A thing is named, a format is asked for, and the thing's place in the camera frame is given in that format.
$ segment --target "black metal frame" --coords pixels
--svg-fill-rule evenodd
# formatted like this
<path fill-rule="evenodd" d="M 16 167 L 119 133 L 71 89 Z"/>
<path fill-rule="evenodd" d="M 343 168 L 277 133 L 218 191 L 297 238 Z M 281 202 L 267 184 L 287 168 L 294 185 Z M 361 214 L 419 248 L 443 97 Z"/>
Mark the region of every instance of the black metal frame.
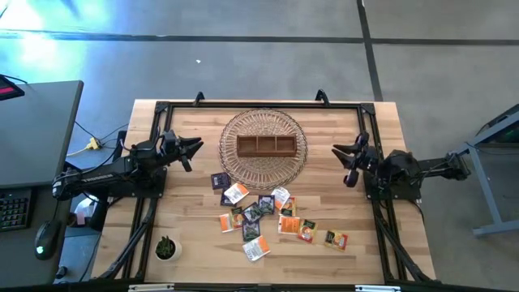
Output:
<path fill-rule="evenodd" d="M 152 127 L 150 131 L 150 139 L 155 138 L 157 134 L 157 127 L 159 126 L 160 118 L 163 113 L 166 113 L 165 116 L 165 125 L 164 130 L 168 131 L 171 127 L 171 122 L 173 120 L 173 113 L 175 108 L 278 108 L 278 109 L 330 109 L 330 110 L 355 110 L 358 117 L 358 126 L 360 131 L 366 130 L 366 123 L 364 122 L 364 118 L 368 117 L 369 123 L 372 130 L 372 137 L 374 140 L 374 147 L 380 157 L 380 159 L 384 158 L 384 154 L 382 151 L 382 144 L 380 142 L 380 134 L 378 129 L 378 124 L 376 121 L 376 112 L 375 105 L 373 103 L 331 103 L 329 102 L 326 93 L 323 90 L 319 90 L 317 92 L 316 101 L 322 102 L 312 102 L 312 101 L 301 101 L 301 102 L 256 102 L 256 101 L 202 101 L 204 100 L 203 93 L 199 92 L 195 101 L 158 101 L 155 106 L 155 113 L 153 116 Z M 382 274 L 384 276 L 384 283 L 379 288 L 390 288 L 389 286 L 398 286 L 402 291 L 417 291 L 417 292 L 428 292 L 428 291 L 466 291 L 466 292 L 490 292 L 490 291 L 502 291 L 502 290 L 492 290 L 492 289 L 483 289 L 477 287 L 467 287 L 467 286 L 453 286 L 453 285 L 445 285 L 439 281 L 433 281 L 422 271 L 419 267 L 412 261 L 405 248 L 400 243 L 400 238 L 398 234 L 397 228 L 397 218 L 394 211 L 394 206 L 392 203 L 392 198 L 384 198 L 386 203 L 386 207 L 384 207 L 387 211 L 387 220 L 384 218 L 381 209 L 381 199 L 370 200 L 371 206 L 373 208 L 374 215 L 374 224 L 375 231 L 377 234 L 377 241 L 379 245 L 380 252 L 380 262 L 382 268 Z M 137 199 L 137 204 L 135 206 L 135 214 L 131 227 L 131 235 L 134 235 L 138 232 L 137 226 L 141 221 L 141 213 L 144 206 L 144 199 Z M 157 209 L 157 204 L 152 204 L 153 214 Z M 151 218 L 151 225 L 146 229 L 146 234 L 144 235 L 144 244 L 142 246 L 141 257 L 139 259 L 139 267 L 137 269 L 137 273 L 134 277 L 130 277 L 131 266 L 133 262 L 133 254 L 132 251 L 130 256 L 128 257 L 128 261 L 125 263 L 122 278 L 121 279 L 113 279 L 111 281 L 107 280 L 96 280 L 90 282 L 82 282 L 82 283 L 67 283 L 64 286 L 53 286 L 53 288 L 63 288 L 63 290 L 68 291 L 86 291 L 92 288 L 99 287 L 100 284 L 103 284 L 103 288 L 105 290 L 117 290 L 121 289 L 121 287 L 128 287 L 128 285 L 138 285 L 144 284 L 148 257 L 149 257 L 149 249 L 151 245 L 151 237 L 152 237 L 152 228 L 154 222 L 154 215 Z M 395 250 L 395 257 L 397 261 L 397 273 L 398 276 L 395 278 L 391 272 L 389 260 L 388 260 L 388 249 L 386 247 L 385 239 L 392 244 L 393 249 Z M 413 276 L 415 281 L 407 280 L 407 270 L 410 271 L 410 274 Z M 355 290 L 365 290 L 369 291 L 368 286 L 356 286 L 356 285 L 251 285 L 251 284 L 217 284 L 217 283 L 175 283 L 175 284 L 166 284 L 170 287 L 170 289 L 175 290 L 257 290 L 257 291 L 285 291 L 285 290 L 304 290 L 304 291 L 355 291 Z M 41 286 L 43 290 L 49 288 L 49 286 Z"/>
<path fill-rule="evenodd" d="M 171 122 L 173 120 L 173 112 L 175 108 L 278 108 L 278 109 L 330 109 L 330 110 L 355 110 L 358 118 L 358 127 L 360 131 L 366 130 L 366 124 L 364 122 L 364 117 L 367 114 L 369 117 L 369 121 L 371 124 L 371 129 L 373 133 L 373 140 L 375 141 L 375 147 L 381 159 L 384 158 L 384 154 L 382 152 L 380 136 L 378 125 L 375 116 L 375 107 L 373 103 L 331 103 L 324 92 L 324 90 L 320 89 L 315 97 L 316 101 L 322 102 L 249 102 L 249 101 L 209 101 L 203 102 L 205 100 L 204 94 L 199 92 L 195 101 L 158 101 L 155 105 L 155 113 L 153 116 L 153 122 L 150 130 L 150 139 L 154 138 L 154 135 L 157 133 L 156 128 L 159 126 L 159 121 L 161 115 L 166 113 L 165 116 L 165 124 L 164 131 L 168 131 L 171 127 Z M 385 201 L 388 210 L 388 226 L 391 232 L 393 232 L 395 239 L 400 242 L 400 238 L 398 235 L 397 228 L 397 219 L 394 212 L 394 207 L 391 200 Z M 381 212 L 380 202 L 376 200 L 371 201 L 374 213 Z M 137 199 L 137 204 L 135 205 L 135 214 L 133 217 L 133 221 L 131 224 L 131 233 L 130 237 L 136 232 L 136 226 L 138 226 L 141 220 L 141 213 L 144 206 L 144 199 Z M 149 248 L 151 244 L 152 237 L 152 228 L 151 225 L 144 235 L 144 244 L 142 247 L 141 257 L 139 261 L 139 267 L 137 269 L 137 273 L 135 278 L 144 280 L 146 274 L 146 268 L 148 263 L 149 256 Z M 389 267 L 388 260 L 388 252 L 386 243 L 384 240 L 384 232 L 380 228 L 379 225 L 375 224 L 375 230 L 377 233 L 377 239 L 379 242 L 379 252 L 380 259 L 382 262 L 382 272 L 384 275 L 384 280 L 389 281 L 393 280 L 394 276 L 391 273 Z M 395 256 L 397 258 L 397 270 L 398 270 L 398 279 L 406 280 L 405 267 L 402 263 L 401 257 L 395 251 Z M 131 264 L 133 262 L 133 252 L 130 255 L 128 261 L 125 263 L 124 268 L 122 270 L 122 278 L 130 278 L 131 273 Z"/>

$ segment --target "orange tea packet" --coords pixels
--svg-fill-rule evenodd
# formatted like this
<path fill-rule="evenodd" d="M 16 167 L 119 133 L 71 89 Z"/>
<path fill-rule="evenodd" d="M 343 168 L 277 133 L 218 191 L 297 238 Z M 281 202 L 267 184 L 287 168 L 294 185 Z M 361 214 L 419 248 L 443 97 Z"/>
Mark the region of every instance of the orange tea packet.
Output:
<path fill-rule="evenodd" d="M 233 225 L 231 224 L 231 221 L 230 221 L 229 213 L 220 215 L 220 228 L 221 228 L 221 232 L 223 232 L 223 233 L 234 230 Z"/>
<path fill-rule="evenodd" d="M 271 195 L 275 198 L 276 208 L 280 210 L 290 197 L 290 193 L 284 187 L 275 188 Z"/>
<path fill-rule="evenodd" d="M 299 226 L 298 238 L 311 243 L 314 240 L 317 224 L 310 220 L 303 220 Z"/>
<path fill-rule="evenodd" d="M 243 214 L 242 207 L 232 208 L 230 210 L 231 222 L 234 229 L 242 228 L 243 225 Z"/>
<path fill-rule="evenodd" d="M 328 230 L 326 238 L 324 238 L 324 245 L 338 251 L 344 251 L 346 249 L 346 241 L 348 241 L 348 235 L 335 230 Z"/>
<path fill-rule="evenodd" d="M 241 183 L 236 182 L 227 191 L 224 191 L 224 195 L 231 203 L 236 204 L 239 200 L 245 198 L 246 195 L 249 195 L 249 191 Z"/>
<path fill-rule="evenodd" d="M 299 222 L 300 220 L 298 217 L 279 216 L 277 232 L 281 234 L 297 234 L 299 229 Z"/>
<path fill-rule="evenodd" d="M 287 217 L 295 217 L 295 202 L 296 199 L 294 197 L 290 197 L 283 208 L 280 210 L 280 214 Z"/>
<path fill-rule="evenodd" d="M 250 261 L 259 260 L 262 256 L 265 256 L 270 252 L 270 248 L 268 248 L 267 241 L 263 235 L 243 244 L 243 250 Z"/>

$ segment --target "succulent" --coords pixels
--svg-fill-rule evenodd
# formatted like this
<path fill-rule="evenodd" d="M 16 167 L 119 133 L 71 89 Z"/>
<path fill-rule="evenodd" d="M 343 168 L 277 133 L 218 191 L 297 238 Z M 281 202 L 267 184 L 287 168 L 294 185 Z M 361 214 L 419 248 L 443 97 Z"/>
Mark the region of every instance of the succulent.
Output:
<path fill-rule="evenodd" d="M 171 244 L 171 240 L 169 239 L 168 236 L 166 236 L 166 237 L 162 236 L 162 240 L 157 244 L 157 248 L 155 249 L 155 252 L 162 259 L 168 259 L 173 255 L 174 247 Z"/>

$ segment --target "keyboard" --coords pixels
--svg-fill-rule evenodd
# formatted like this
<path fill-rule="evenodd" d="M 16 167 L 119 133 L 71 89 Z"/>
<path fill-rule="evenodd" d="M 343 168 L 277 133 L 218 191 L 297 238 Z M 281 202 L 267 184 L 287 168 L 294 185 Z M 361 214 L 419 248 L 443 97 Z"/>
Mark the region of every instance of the keyboard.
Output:
<path fill-rule="evenodd" d="M 28 228 L 33 202 L 32 188 L 0 190 L 0 232 Z"/>

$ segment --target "white pot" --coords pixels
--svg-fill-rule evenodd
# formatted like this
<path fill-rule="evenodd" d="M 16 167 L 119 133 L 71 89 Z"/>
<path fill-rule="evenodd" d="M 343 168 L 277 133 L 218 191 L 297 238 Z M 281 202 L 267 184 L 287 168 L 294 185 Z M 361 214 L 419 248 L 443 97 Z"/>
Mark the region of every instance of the white pot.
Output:
<path fill-rule="evenodd" d="M 163 260 L 161 259 L 156 252 L 155 253 L 155 257 L 159 260 L 159 261 L 175 261 L 175 260 L 178 260 L 178 258 L 180 257 L 180 255 L 182 254 L 182 244 L 180 244 L 177 240 L 174 240 L 174 239 L 169 239 L 173 242 L 173 244 L 175 245 L 175 253 L 173 254 L 173 256 L 171 256 L 169 259 L 167 260 Z"/>

